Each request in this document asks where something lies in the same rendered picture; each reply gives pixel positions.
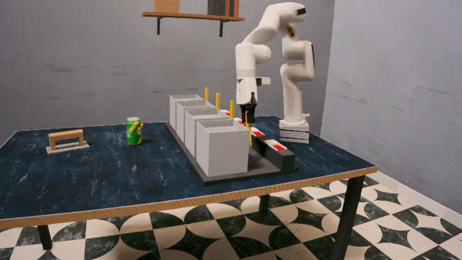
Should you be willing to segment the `green drink can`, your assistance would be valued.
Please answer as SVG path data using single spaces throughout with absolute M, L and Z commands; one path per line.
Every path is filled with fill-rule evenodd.
M 141 143 L 141 121 L 139 118 L 128 118 L 126 128 L 128 144 L 139 145 Z

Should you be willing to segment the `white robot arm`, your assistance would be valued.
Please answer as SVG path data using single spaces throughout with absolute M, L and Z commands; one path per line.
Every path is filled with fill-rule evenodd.
M 306 9 L 292 2 L 272 4 L 266 8 L 259 26 L 236 45 L 236 73 L 239 77 L 255 77 L 256 85 L 269 85 L 270 77 L 256 77 L 256 64 L 271 59 L 271 50 L 262 45 L 275 37 L 278 29 L 282 34 L 282 53 L 286 60 L 303 60 L 304 63 L 284 64 L 280 69 L 284 93 L 284 120 L 286 126 L 305 123 L 308 114 L 302 113 L 302 90 L 297 82 L 310 82 L 315 75 L 314 49 L 310 41 L 299 41 L 297 28 L 292 24 L 303 22 Z M 292 21 L 292 23 L 288 23 Z M 256 64 L 255 64 L 256 63 Z

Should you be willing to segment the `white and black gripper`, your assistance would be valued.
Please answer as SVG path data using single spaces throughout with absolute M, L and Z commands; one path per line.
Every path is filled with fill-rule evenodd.
M 255 77 L 237 78 L 236 98 L 237 98 L 237 104 L 241 108 L 242 123 L 246 123 L 246 118 L 247 118 L 247 124 L 255 123 L 255 107 L 257 106 L 257 101 L 258 101 Z M 247 111 L 246 118 L 245 118 L 245 111 Z

